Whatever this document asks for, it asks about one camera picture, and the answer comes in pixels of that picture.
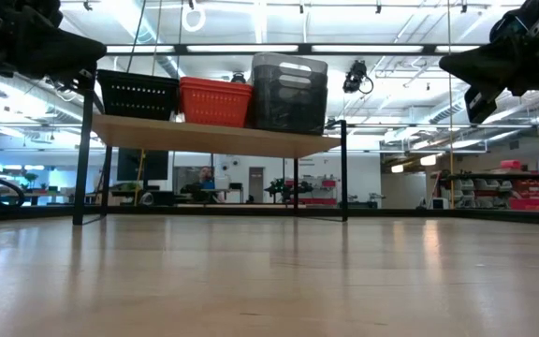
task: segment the wooden tabletop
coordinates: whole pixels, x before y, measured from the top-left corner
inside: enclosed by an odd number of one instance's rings
[[[328,137],[99,114],[93,130],[109,146],[159,151],[301,158],[340,145]]]

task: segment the ceiling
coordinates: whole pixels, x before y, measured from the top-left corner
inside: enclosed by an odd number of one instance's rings
[[[65,19],[61,28],[99,40],[108,45],[130,45],[138,34],[139,44],[192,45],[192,44],[289,44],[289,43],[364,43],[364,44],[453,44],[481,45],[488,43],[492,25],[508,10],[519,7],[522,0],[199,0],[195,13],[190,12],[188,1],[146,1],[141,28],[138,29],[143,0],[91,0],[93,10],[87,11],[82,0],[62,0]],[[381,3],[381,12],[376,13]],[[197,25],[204,12],[200,29],[187,29],[185,24]],[[165,56],[178,68],[182,76],[215,80],[229,79],[234,72],[251,72],[251,55]],[[327,117],[345,118],[349,123],[429,123],[439,113],[446,114],[451,103],[456,103],[467,85],[456,78],[449,79],[438,67],[438,56],[374,56],[309,55],[305,56],[328,64]],[[356,60],[364,60],[375,88],[370,95],[345,94],[342,83],[346,72]],[[101,69],[127,71],[129,56],[107,56],[99,61]],[[153,56],[134,56],[129,69],[139,73],[169,77]],[[29,82],[17,78],[3,81],[19,88],[15,96],[32,95],[49,105],[45,109],[57,124],[79,123],[81,97],[68,93],[55,93],[44,82]],[[539,95],[519,101],[505,94],[499,99],[499,111],[519,104],[526,108],[539,104]],[[29,122],[37,121],[27,111],[26,104],[8,109]],[[455,123],[467,124],[462,105],[455,110]],[[496,123],[507,123],[512,117],[525,112],[517,109]],[[0,122],[9,122],[0,118]],[[386,128],[378,133],[398,130]],[[418,142],[439,137],[439,132],[418,132],[395,137]],[[455,137],[465,137],[465,130],[456,131]],[[352,133],[374,134],[375,130]]]

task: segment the black metal table leg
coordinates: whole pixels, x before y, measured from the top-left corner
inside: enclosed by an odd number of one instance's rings
[[[341,121],[342,221],[348,221],[348,165],[346,158],[346,121]]]
[[[95,72],[90,77],[81,77],[80,88],[84,88],[84,104],[82,113],[82,129],[80,130],[79,163],[76,172],[76,193],[74,197],[74,225],[83,225],[84,195],[86,188],[86,173],[89,165],[89,145],[91,128],[93,126],[93,104],[95,99]]]
[[[103,162],[103,189],[101,195],[101,216],[108,215],[109,204],[109,177],[111,175],[111,146],[105,148],[105,161]]]
[[[295,185],[293,192],[295,194],[295,216],[299,216],[299,159],[295,158]]]

